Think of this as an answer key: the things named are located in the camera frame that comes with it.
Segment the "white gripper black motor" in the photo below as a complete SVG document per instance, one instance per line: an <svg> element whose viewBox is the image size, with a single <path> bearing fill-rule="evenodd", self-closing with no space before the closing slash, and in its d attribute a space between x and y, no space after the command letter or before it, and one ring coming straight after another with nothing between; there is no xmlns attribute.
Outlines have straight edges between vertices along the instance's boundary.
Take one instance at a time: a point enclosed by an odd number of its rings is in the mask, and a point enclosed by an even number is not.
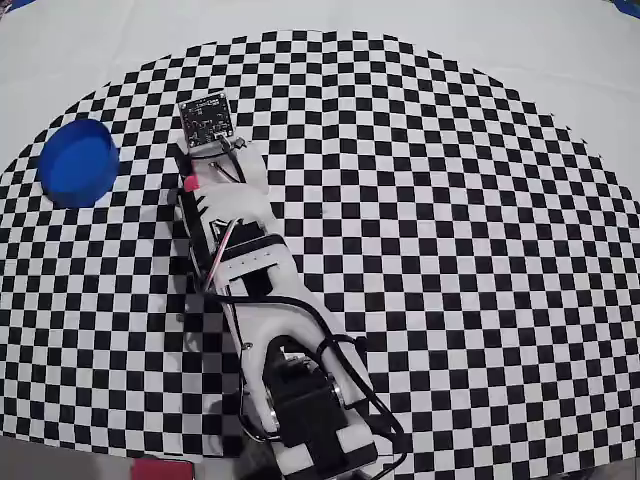
<svg viewBox="0 0 640 480"><path fill-rule="evenodd" d="M201 187L193 192L180 188L177 193L195 261L212 260L217 245L212 225L216 221L228 224L240 219L276 227L276 218L266 195L269 192L266 163L255 145L245 141L224 141L211 153L200 153L191 158L175 142L172 155L180 176L187 178L194 174Z"/></svg>

